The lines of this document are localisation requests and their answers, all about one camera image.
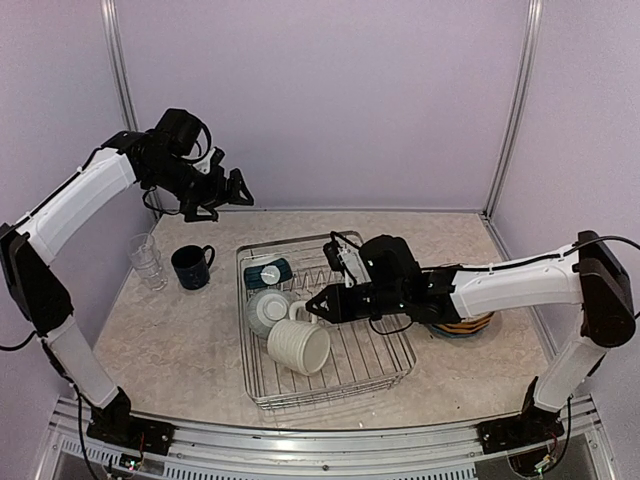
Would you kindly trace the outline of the dark blue mug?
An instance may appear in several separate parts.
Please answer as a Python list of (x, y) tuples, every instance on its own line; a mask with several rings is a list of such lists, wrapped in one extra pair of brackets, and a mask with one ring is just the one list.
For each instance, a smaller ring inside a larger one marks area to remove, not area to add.
[(186, 245), (173, 252), (170, 262), (180, 285), (195, 291), (208, 284), (214, 258), (215, 249), (211, 245)]

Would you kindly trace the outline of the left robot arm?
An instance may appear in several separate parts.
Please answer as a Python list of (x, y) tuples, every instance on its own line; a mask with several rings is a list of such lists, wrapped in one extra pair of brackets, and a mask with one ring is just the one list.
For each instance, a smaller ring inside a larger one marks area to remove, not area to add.
[(39, 205), (1, 227), (1, 265), (11, 298), (34, 326), (52, 366), (90, 405), (93, 422), (121, 445), (139, 436), (139, 421), (94, 355), (70, 293), (51, 266), (91, 217), (135, 184), (171, 193), (187, 222), (214, 221), (222, 205), (253, 205), (239, 169), (225, 171), (216, 151), (204, 159), (207, 167), (180, 158), (166, 133), (121, 131)]

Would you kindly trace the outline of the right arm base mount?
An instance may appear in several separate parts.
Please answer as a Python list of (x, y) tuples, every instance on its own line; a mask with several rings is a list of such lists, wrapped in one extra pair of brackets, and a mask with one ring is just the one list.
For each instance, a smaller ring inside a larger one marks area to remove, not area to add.
[(535, 377), (530, 383), (518, 414), (483, 421), (476, 426), (484, 454), (525, 447), (565, 434), (560, 411), (549, 412), (534, 405), (537, 381)]

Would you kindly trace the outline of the white ceramic mug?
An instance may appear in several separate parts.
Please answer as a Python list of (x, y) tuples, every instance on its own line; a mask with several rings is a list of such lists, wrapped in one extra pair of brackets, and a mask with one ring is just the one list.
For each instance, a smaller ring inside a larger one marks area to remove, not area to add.
[(276, 363), (301, 375), (318, 373), (331, 352), (329, 332), (318, 324), (316, 315), (300, 320), (298, 313), (306, 310), (306, 302), (295, 301), (289, 307), (289, 317), (277, 322), (267, 339), (267, 353)]

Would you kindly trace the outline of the blue polka dot plate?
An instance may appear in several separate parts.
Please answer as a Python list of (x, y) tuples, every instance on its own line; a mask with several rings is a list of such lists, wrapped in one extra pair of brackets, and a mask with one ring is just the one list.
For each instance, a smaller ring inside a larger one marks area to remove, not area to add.
[(484, 329), (479, 330), (479, 331), (475, 331), (475, 332), (463, 332), (463, 333), (456, 333), (456, 332), (448, 332), (448, 331), (444, 331), (441, 329), (437, 329), (437, 328), (432, 328), (430, 330), (434, 335), (437, 335), (439, 337), (445, 338), (445, 339), (470, 339), (470, 338), (478, 338), (481, 336), (482, 333), (484, 333)]

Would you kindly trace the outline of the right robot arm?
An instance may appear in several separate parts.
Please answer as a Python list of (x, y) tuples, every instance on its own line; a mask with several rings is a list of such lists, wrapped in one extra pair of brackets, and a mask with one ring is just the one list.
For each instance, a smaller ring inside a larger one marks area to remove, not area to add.
[(488, 313), (579, 306), (578, 326), (532, 381), (511, 423), (512, 436), (531, 444), (605, 355), (636, 332), (630, 275), (608, 248), (612, 239), (585, 230), (575, 242), (537, 256), (425, 267), (403, 238), (380, 235), (354, 252), (366, 279), (329, 284), (306, 309), (332, 324), (404, 314), (413, 324), (457, 325)]

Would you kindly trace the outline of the cream bird pattern plate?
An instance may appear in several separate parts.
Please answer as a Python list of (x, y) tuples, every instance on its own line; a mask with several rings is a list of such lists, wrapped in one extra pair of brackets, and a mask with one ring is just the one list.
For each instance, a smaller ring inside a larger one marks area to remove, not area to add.
[(480, 315), (475, 315), (472, 317), (466, 317), (462, 319), (463, 323), (478, 323), (478, 322), (484, 322), (487, 321), (488, 319), (491, 319), (492, 316), (495, 314), (494, 311), (491, 312), (486, 312)]

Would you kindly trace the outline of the clear glass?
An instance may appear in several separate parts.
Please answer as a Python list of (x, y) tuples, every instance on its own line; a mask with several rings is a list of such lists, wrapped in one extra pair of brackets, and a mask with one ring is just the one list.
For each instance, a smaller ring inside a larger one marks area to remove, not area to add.
[(160, 257), (153, 257), (143, 262), (134, 262), (133, 269), (142, 284), (152, 291), (160, 291), (164, 289), (168, 283)]
[(128, 242), (127, 255), (135, 270), (155, 268), (158, 253), (153, 235), (142, 233), (133, 236)]

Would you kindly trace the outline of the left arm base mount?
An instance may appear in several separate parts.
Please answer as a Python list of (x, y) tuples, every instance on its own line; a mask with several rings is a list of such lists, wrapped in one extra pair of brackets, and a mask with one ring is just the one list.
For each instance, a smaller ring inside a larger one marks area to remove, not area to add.
[(134, 416), (131, 400), (122, 389), (104, 408), (91, 406), (87, 428), (90, 438), (119, 447), (167, 456), (175, 426), (171, 423)]

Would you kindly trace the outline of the yellow polka dot plate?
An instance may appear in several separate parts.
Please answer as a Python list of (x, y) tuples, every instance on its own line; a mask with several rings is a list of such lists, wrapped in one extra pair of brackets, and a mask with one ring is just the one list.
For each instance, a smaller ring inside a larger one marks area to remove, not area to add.
[(491, 320), (478, 322), (478, 323), (460, 322), (455, 324), (435, 324), (432, 326), (432, 328), (437, 328), (437, 329), (441, 329), (448, 332), (456, 332), (456, 333), (469, 332), (470, 333), (470, 332), (475, 332), (475, 331), (485, 329), (486, 327), (489, 326), (490, 323), (491, 323)]

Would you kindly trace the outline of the teal white ceramic bowl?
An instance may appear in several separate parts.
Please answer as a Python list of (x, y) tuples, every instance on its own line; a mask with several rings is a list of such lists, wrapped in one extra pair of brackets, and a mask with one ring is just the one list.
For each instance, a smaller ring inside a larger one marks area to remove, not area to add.
[(282, 257), (264, 256), (250, 259), (243, 268), (243, 280), (248, 289), (271, 287), (292, 278), (292, 268)]

